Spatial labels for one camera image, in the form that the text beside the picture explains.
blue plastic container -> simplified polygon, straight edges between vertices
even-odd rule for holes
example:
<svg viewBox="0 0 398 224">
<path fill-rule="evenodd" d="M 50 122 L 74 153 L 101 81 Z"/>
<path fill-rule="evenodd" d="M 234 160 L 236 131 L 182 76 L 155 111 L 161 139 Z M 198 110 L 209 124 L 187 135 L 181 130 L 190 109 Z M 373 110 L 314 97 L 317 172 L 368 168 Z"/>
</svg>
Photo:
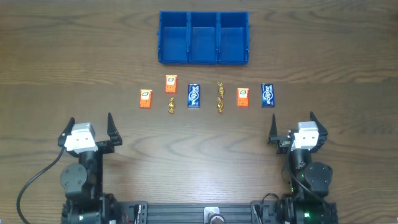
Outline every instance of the blue plastic container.
<svg viewBox="0 0 398 224">
<path fill-rule="evenodd" d="M 159 13 L 160 63 L 244 65 L 249 60 L 248 12 Z"/>
</svg>

tabletop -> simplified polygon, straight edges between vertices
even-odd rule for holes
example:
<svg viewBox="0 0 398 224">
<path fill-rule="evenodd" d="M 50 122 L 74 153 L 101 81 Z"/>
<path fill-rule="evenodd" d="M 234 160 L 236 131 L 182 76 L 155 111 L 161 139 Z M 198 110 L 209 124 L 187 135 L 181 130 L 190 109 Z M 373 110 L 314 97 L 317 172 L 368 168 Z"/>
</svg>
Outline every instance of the tabletop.
<svg viewBox="0 0 398 224">
<path fill-rule="evenodd" d="M 248 11 L 249 63 L 162 65 L 159 11 Z M 398 4 L 395 0 L 113 0 L 0 2 L 0 220 L 22 223 L 22 186 L 60 152 L 70 117 L 106 139 L 111 112 L 123 145 L 104 156 L 104 191 L 119 201 L 250 202 L 289 193 L 284 155 L 266 144 L 308 121 L 329 131 L 313 154 L 333 168 L 328 202 L 340 223 L 396 222 Z M 178 75 L 175 114 L 165 75 Z M 224 112 L 217 111 L 218 87 Z M 187 86 L 201 85 L 200 109 Z M 273 83 L 275 108 L 261 108 Z M 249 88 L 249 108 L 236 89 Z M 153 90 L 139 109 L 140 89 Z M 59 223 L 64 154 L 22 198 L 31 223 Z"/>
</svg>

orange tic tac box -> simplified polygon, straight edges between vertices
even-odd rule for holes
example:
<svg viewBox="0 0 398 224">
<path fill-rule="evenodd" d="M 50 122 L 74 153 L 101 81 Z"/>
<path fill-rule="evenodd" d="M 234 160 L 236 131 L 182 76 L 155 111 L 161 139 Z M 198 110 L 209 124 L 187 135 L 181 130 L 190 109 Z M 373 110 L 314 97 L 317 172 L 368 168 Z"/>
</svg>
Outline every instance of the orange tic tac box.
<svg viewBox="0 0 398 224">
<path fill-rule="evenodd" d="M 238 107 L 248 108 L 249 107 L 249 89 L 238 88 Z"/>
<path fill-rule="evenodd" d="M 139 98 L 139 107 L 142 109 L 150 109 L 152 105 L 152 90 L 141 90 Z"/>
<path fill-rule="evenodd" d="M 166 93 L 176 93 L 176 92 L 177 92 L 177 76 L 166 75 Z"/>
</svg>

